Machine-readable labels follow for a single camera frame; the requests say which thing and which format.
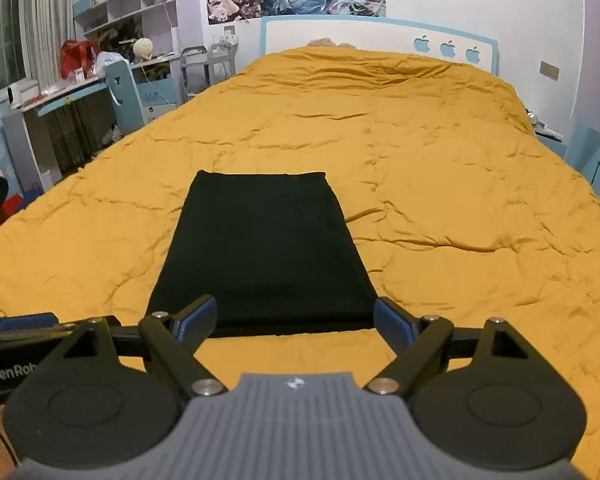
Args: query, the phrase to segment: metal screw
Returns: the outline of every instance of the metal screw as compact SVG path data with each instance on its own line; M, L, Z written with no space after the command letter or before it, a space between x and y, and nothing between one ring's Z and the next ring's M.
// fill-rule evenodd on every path
M215 379L199 379L191 385L191 389L196 395L209 397L221 393L224 386Z
M367 387L375 394L388 395L397 392L400 389L400 383L389 377L376 377Z

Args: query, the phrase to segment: gray plastic body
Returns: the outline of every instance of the gray plastic body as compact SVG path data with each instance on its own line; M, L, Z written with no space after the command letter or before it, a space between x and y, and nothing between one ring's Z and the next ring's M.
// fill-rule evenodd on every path
M170 435L109 468L62 471L24 461L10 480L584 480L567 461L493 472L438 450L404 402L361 390L349 373L243 375L197 397Z

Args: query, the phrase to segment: black cable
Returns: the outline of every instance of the black cable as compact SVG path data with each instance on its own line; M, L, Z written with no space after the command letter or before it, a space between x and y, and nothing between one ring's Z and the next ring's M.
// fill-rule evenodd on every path
M16 455L13 453L13 450L11 449L11 446L7 442L7 439L4 437L4 435L1 432L0 432L0 440L2 441L4 449L6 449L7 452L9 453L9 456L11 457L11 461L13 462L13 465L18 467L18 459L16 458Z

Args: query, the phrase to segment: yellow blanket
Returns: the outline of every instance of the yellow blanket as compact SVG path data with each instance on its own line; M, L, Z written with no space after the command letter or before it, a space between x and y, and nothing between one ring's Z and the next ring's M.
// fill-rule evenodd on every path
M466 65L302 48L264 57L126 137L0 228L0 314L144 312L189 184L325 171L381 295L457 326L506 317L583 397L574 462L600 478L600 199L536 140L511 86ZM210 340L241 372L351 370L375 331Z

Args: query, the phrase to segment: gray curtain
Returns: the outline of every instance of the gray curtain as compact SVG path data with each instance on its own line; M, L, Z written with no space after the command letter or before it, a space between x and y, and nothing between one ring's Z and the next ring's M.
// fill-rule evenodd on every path
M24 0L25 34L31 75L43 90L60 79L60 48L75 39L72 0ZM88 111L80 101L48 115L61 171L79 166L98 149L88 128Z

